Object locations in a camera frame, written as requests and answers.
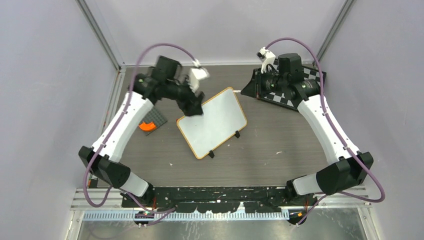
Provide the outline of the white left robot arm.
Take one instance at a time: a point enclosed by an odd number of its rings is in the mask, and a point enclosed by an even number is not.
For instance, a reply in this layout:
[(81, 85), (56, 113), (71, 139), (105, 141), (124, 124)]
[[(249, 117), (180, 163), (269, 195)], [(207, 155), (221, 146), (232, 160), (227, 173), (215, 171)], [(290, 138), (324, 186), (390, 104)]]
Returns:
[(141, 207), (153, 202), (152, 185), (120, 162), (139, 123), (162, 99), (174, 100), (185, 116), (203, 115), (205, 95), (200, 90), (200, 82), (210, 74), (196, 63), (179, 80), (181, 68), (178, 61), (161, 55), (147, 73), (138, 73), (105, 131), (92, 146), (82, 146), (78, 152), (88, 173), (115, 189), (131, 193)]

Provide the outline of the grey studded building plate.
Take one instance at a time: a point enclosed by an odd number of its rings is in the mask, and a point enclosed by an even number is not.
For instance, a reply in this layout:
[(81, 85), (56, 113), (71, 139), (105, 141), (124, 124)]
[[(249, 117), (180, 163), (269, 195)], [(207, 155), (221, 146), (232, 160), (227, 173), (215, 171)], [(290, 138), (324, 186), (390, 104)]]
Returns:
[[(164, 124), (166, 124), (168, 122), (168, 119), (165, 117), (165, 115), (157, 107), (154, 106), (147, 113), (147, 115), (140, 121), (140, 123), (142, 123), (142, 122), (147, 122), (147, 123), (154, 122), (157, 126), (157, 129), (159, 129), (161, 126), (163, 126)], [(142, 131), (142, 132), (144, 133), (145, 136), (148, 136), (149, 134), (153, 133), (154, 131), (152, 131), (152, 132)]]

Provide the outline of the black white checkerboard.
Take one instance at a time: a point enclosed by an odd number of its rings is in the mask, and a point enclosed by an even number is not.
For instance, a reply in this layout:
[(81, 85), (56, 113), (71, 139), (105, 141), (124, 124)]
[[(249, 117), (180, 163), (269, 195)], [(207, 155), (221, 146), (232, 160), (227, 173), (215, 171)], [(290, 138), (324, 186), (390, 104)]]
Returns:
[(292, 77), (288, 72), (279, 73), (283, 78), (282, 92), (270, 92), (265, 97), (259, 100), (278, 105), (290, 110), (297, 110), (297, 106), (301, 100), (295, 86), (300, 87), (300, 92), (306, 97), (311, 97), (320, 94), (320, 76), (317, 70), (303, 66), (303, 80), (299, 79), (299, 75)]

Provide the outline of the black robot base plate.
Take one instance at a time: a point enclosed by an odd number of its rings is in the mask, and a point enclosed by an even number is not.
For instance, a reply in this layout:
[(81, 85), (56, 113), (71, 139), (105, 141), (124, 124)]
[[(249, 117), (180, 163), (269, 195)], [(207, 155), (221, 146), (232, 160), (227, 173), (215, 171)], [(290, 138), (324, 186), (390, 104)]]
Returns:
[(234, 213), (243, 207), (246, 213), (276, 213), (281, 207), (311, 207), (317, 202), (312, 194), (292, 196), (283, 186), (224, 187), (149, 187), (141, 196), (122, 194), (123, 208), (155, 208), (176, 213)]

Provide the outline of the white whiteboard orange frame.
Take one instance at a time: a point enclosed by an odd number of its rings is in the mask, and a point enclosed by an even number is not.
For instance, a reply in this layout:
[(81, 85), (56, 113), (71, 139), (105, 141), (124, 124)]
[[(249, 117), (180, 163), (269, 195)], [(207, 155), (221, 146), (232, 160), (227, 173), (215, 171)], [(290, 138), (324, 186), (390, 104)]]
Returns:
[(202, 105), (203, 115), (182, 116), (176, 126), (198, 160), (215, 156), (216, 148), (240, 137), (248, 120), (235, 90), (227, 87)]

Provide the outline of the aluminium rail frame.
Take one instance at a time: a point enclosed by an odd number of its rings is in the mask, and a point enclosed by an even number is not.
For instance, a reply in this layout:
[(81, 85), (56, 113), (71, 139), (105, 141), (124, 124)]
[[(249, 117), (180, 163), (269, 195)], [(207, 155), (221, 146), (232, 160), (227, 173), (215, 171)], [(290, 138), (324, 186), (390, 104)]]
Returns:
[(71, 209), (80, 211), (88, 221), (134, 221), (147, 224), (154, 221), (256, 221), (283, 220), (292, 224), (313, 210), (369, 209), (370, 202), (352, 197), (364, 197), (364, 186), (348, 189), (346, 194), (309, 194), (287, 200), (282, 186), (239, 187), (156, 187), (154, 196), (133, 200), (120, 190), (90, 188), (92, 200), (101, 203), (93, 207), (81, 189), (75, 192)]

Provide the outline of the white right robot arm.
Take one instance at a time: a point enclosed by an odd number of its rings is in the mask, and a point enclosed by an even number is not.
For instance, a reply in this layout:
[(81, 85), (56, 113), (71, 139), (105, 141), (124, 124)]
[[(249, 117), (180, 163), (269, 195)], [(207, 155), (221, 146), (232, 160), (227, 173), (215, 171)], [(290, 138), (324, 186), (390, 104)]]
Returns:
[(297, 53), (275, 56), (270, 51), (257, 53), (262, 64), (255, 68), (241, 94), (299, 112), (317, 137), (327, 166), (316, 173), (286, 182), (284, 196), (299, 205), (307, 195), (333, 195), (361, 185), (374, 159), (370, 152), (355, 146), (334, 119), (321, 94), (325, 73), (302, 64)]

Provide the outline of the orange curved block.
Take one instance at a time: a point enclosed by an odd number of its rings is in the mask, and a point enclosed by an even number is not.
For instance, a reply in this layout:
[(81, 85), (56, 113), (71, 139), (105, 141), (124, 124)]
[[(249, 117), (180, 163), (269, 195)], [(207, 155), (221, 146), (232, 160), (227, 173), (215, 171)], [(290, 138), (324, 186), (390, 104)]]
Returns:
[(154, 122), (145, 122), (145, 121), (143, 121), (142, 123), (140, 123), (139, 125), (138, 125), (138, 127), (142, 130), (142, 131), (144, 131), (144, 132), (146, 132), (146, 133), (149, 133), (149, 132), (152, 132), (152, 131), (155, 131), (158, 127), (157, 127), (157, 125), (154, 123)]

